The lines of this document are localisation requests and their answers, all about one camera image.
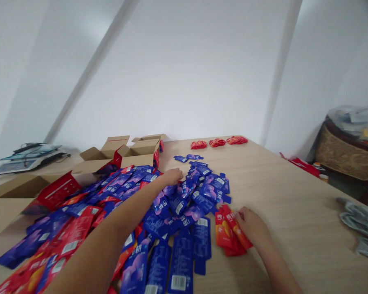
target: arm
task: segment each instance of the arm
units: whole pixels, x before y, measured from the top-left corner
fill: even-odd
[[[170,169],[124,201],[86,238],[45,293],[103,293],[128,236],[140,223],[159,192],[175,185],[182,171]]]
[[[275,294],[302,293],[260,216],[243,207],[240,213],[236,214],[236,220],[245,236],[251,240],[258,251],[269,275],[273,292]]]

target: table surface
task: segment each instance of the table surface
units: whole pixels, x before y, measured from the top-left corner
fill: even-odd
[[[191,150],[192,141],[165,142],[159,169],[179,167],[187,173],[190,165],[173,156],[203,156],[201,161],[208,163],[214,173],[224,172],[230,179],[231,208],[246,205],[267,223],[305,293],[368,293],[368,258],[355,254],[357,234],[339,220],[338,213],[343,209],[335,202],[336,197],[351,197],[254,142]],[[65,171],[80,160],[73,156],[63,165],[53,164],[38,173]],[[0,183],[11,177],[0,176]],[[206,263],[206,276],[194,274],[194,292],[270,293],[256,250],[225,257],[215,243],[214,217],[208,217],[213,257]],[[0,255],[25,236],[25,228],[32,221],[29,216],[19,216],[2,232]],[[11,270],[0,266],[0,283],[10,274]]]

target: white wall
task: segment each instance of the white wall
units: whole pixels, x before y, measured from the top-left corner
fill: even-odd
[[[54,0],[45,15],[36,11],[44,19],[33,23],[39,33],[33,39],[27,65],[23,64],[16,94],[12,92],[12,104],[0,134],[0,158],[23,143],[44,141],[122,3]]]
[[[266,148],[305,159],[343,104],[368,106],[368,0],[303,0]]]
[[[0,0],[0,134],[48,6],[49,0]]]
[[[258,142],[289,9],[300,3],[140,0],[55,143],[86,149],[162,132]]]

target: cardboard box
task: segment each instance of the cardboard box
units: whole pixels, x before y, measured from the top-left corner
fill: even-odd
[[[153,139],[159,139],[159,151],[164,151],[164,139],[166,139],[165,134],[156,134],[156,135],[148,135],[141,138],[134,138],[132,142],[136,143],[139,141],[147,141],[147,140],[153,140]]]
[[[113,172],[114,170],[107,165],[114,159],[116,150],[122,145],[127,145],[129,139],[130,136],[109,137],[106,139],[101,150],[91,147],[81,152],[80,156],[84,161],[75,165],[72,172],[74,174],[92,174],[100,171],[104,167],[106,167],[106,171],[101,171],[101,173]]]
[[[21,174],[0,185],[0,233],[19,215],[39,215],[57,205],[82,186],[96,181],[91,174]]]
[[[114,156],[114,163],[121,168],[130,165],[159,167],[159,139],[140,141],[131,147],[121,146]]]

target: floor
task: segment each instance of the floor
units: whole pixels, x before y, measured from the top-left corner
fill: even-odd
[[[328,171],[327,175],[329,176],[328,183],[330,185],[349,196],[360,200],[361,195],[364,193],[364,185],[361,181],[331,171]]]

